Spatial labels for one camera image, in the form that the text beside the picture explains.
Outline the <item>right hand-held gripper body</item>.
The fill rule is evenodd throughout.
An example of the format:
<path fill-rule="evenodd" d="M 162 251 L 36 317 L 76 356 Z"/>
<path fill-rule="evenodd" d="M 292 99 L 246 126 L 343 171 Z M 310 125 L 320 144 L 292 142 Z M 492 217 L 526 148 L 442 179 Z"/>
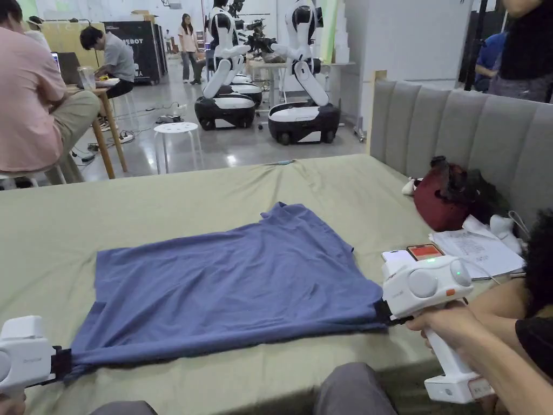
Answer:
<path fill-rule="evenodd" d="M 474 289 L 461 259 L 440 256 L 417 262 L 388 261 L 382 267 L 383 296 L 374 304 L 378 321 L 392 326 L 417 317 L 429 307 L 465 298 Z M 434 401 L 465 404 L 492 396 L 495 391 L 467 366 L 432 329 L 424 329 L 443 374 L 426 379 L 424 386 Z"/>

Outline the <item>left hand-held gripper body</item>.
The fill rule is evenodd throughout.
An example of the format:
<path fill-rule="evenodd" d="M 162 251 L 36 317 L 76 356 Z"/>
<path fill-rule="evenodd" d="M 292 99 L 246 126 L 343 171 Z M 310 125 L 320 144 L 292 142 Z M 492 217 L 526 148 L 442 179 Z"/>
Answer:
<path fill-rule="evenodd" d="M 3 324 L 2 395 L 18 396 L 28 387 L 63 381 L 71 370 L 71 350 L 50 343 L 42 317 L 18 317 Z"/>

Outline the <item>person's left hand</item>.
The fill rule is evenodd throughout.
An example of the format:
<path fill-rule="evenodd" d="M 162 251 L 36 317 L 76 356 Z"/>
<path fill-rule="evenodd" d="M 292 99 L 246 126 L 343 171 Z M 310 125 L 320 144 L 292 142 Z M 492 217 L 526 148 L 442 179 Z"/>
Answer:
<path fill-rule="evenodd" d="M 9 396 L 1 393 L 0 415 L 22 415 L 26 410 L 26 394 L 18 393 Z"/>

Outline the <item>person's right hand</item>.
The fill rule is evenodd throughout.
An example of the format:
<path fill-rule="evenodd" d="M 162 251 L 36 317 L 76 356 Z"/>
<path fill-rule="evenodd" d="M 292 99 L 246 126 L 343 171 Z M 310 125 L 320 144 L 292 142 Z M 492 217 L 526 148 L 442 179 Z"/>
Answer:
<path fill-rule="evenodd" d="M 482 345 L 492 338 L 486 327 L 463 303 L 454 301 L 445 307 L 429 307 L 406 323 L 412 331 L 434 331 L 468 364 L 475 362 Z"/>

